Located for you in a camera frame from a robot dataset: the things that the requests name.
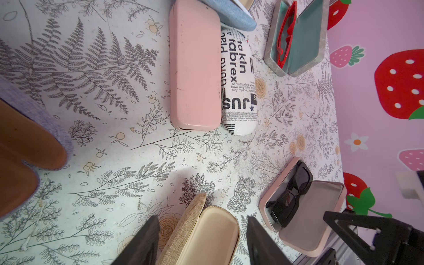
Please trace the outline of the pink case black sunglasses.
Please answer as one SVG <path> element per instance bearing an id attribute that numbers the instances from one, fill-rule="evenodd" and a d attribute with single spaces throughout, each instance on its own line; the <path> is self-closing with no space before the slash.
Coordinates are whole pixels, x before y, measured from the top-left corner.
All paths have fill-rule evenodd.
<path id="1" fill-rule="evenodd" d="M 347 194 L 341 182 L 318 181 L 313 178 L 309 191 L 300 196 L 300 205 L 294 217 L 281 227 L 275 223 L 266 209 L 266 203 L 277 199 L 286 189 L 293 176 L 290 171 L 302 160 L 293 158 L 282 173 L 276 177 L 259 201 L 259 210 L 266 226 L 277 233 L 282 242 L 309 257 L 318 257 L 323 252 L 330 236 L 330 228 L 324 222 L 326 212 L 339 212 Z"/>

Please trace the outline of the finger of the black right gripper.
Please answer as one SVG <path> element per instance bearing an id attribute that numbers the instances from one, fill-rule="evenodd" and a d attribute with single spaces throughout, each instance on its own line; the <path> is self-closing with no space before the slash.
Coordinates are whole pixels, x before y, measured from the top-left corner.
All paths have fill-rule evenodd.
<path id="1" fill-rule="evenodd" d="M 393 218 L 326 212 L 324 221 L 365 265 L 422 265 L 424 232 Z"/>

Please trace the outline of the newspaper print glasses case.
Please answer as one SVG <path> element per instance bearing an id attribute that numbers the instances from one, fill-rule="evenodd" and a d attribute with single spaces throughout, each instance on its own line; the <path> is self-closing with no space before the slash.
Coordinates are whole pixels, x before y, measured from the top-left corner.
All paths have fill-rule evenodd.
<path id="1" fill-rule="evenodd" d="M 258 103 L 251 48 L 238 30 L 221 31 L 222 123 L 231 135 L 248 135 L 257 126 Z"/>

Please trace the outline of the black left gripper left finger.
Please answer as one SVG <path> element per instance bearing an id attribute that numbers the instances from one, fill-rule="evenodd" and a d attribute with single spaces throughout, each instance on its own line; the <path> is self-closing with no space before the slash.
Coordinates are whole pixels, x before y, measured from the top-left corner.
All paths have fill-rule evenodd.
<path id="1" fill-rule="evenodd" d="M 159 248 L 159 234 L 159 219 L 157 215 L 153 215 L 112 262 L 112 265 L 154 265 Z"/>

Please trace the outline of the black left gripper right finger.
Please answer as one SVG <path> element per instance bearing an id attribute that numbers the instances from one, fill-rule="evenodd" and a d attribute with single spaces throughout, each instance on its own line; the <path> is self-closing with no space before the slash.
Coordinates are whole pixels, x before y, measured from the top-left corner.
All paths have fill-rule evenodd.
<path id="1" fill-rule="evenodd" d="M 254 216 L 247 219 L 246 238 L 251 265 L 291 265 Z"/>

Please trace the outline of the pink glasses case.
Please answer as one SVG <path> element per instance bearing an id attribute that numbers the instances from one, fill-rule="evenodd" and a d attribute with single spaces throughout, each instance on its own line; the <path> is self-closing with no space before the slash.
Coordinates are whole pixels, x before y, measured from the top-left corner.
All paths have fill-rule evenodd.
<path id="1" fill-rule="evenodd" d="M 176 1 L 170 10 L 171 123 L 212 131 L 221 123 L 221 25 L 201 1 Z"/>

